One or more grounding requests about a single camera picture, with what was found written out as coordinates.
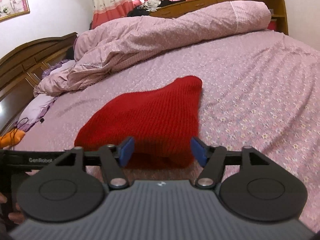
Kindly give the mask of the person's left hand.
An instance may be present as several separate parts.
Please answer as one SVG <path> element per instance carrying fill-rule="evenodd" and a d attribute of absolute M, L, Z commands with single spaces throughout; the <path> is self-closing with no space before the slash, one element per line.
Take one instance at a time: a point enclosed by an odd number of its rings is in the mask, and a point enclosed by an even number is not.
<path fill-rule="evenodd" d="M 0 193 L 0 203 L 5 204 L 8 201 L 7 197 Z M 25 221 L 25 217 L 21 211 L 18 203 L 15 203 L 14 212 L 8 214 L 8 218 L 15 224 L 22 224 Z"/>

